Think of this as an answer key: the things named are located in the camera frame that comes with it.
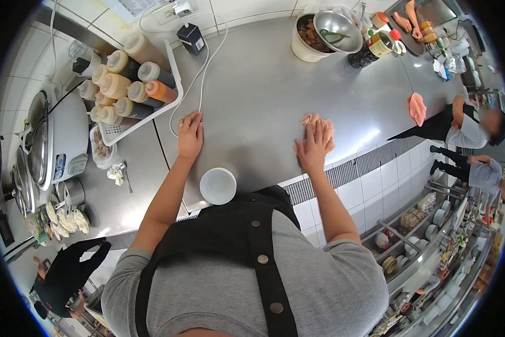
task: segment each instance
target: metal ladle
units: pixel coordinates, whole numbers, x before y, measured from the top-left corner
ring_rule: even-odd
[[[127,165],[125,163],[121,163],[119,165],[119,169],[121,172],[125,175],[125,178],[127,179],[127,185],[129,185],[129,193],[133,192],[133,189],[131,188],[131,182],[129,181],[129,176],[127,174]]]

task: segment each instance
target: drain grate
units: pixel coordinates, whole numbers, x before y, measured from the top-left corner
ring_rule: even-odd
[[[326,171],[327,178],[333,188],[340,187],[373,170],[376,170],[383,164],[390,162],[404,152],[410,150],[412,147],[420,144],[423,140],[423,138],[417,136],[395,139],[378,147],[377,149],[357,157],[356,159],[351,159],[344,164],[338,165],[337,167]],[[292,205],[301,204],[302,202],[316,197],[316,193],[312,188],[312,183],[309,178],[285,186],[284,189],[290,195]],[[186,219],[194,219],[196,217],[197,216],[195,215],[183,218],[178,220],[178,222]],[[128,232],[108,237],[107,241],[112,244],[113,250],[124,249],[131,245],[136,235],[137,231]]]

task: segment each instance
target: hand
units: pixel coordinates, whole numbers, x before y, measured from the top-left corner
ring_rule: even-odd
[[[408,19],[401,17],[397,12],[393,14],[395,22],[406,32],[411,31],[411,23]]]
[[[188,114],[180,119],[178,126],[178,156],[195,161],[203,144],[202,111]]]
[[[460,125],[455,120],[451,121],[451,127],[455,130],[460,130]]]
[[[421,31],[417,27],[414,28],[414,30],[411,32],[411,36],[413,36],[414,39],[416,39],[417,41],[423,40],[423,35],[421,34]]]
[[[307,124],[307,139],[305,141],[296,139],[294,151],[299,157],[299,163],[309,176],[315,176],[324,172],[325,155],[327,148],[333,142],[329,137],[327,126],[322,128],[320,120],[316,121],[315,132],[312,125]]]

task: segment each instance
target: white bucket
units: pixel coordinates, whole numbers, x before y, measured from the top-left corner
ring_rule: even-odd
[[[317,51],[314,48],[308,46],[305,41],[297,34],[297,22],[301,17],[304,15],[308,14],[301,14],[300,16],[297,17],[296,23],[294,24],[294,32],[292,34],[292,51],[294,54],[302,59],[305,62],[318,62],[324,57],[328,57],[330,55],[335,54],[333,53],[323,53],[321,51]]]

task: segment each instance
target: stainless steel countertop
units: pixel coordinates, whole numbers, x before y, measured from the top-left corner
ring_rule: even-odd
[[[62,243],[126,233],[140,226],[149,203],[168,174],[153,123],[120,140],[118,151],[127,161],[133,193],[129,193],[127,181],[117,186],[107,178],[106,170],[95,166],[90,154],[85,171],[78,175],[86,194],[84,211],[91,222],[90,233],[84,235],[78,231]]]
[[[458,76],[444,83],[432,58],[386,56],[362,70],[337,53],[318,63],[298,59],[290,48],[295,18],[278,18],[231,28],[211,61],[204,84],[204,145],[186,183],[183,202],[189,211],[207,207],[198,185],[211,168],[229,169],[238,191],[251,192],[302,173],[292,146],[303,138],[299,121],[319,113],[335,125],[337,147],[326,164],[342,160],[415,125],[406,111],[413,91],[437,114],[464,88]],[[205,37],[211,53],[223,31]],[[174,50],[182,85],[187,88],[206,57]],[[201,78],[172,119],[178,121],[199,106]],[[172,165],[177,143],[168,129],[170,113],[155,118],[161,144]]]

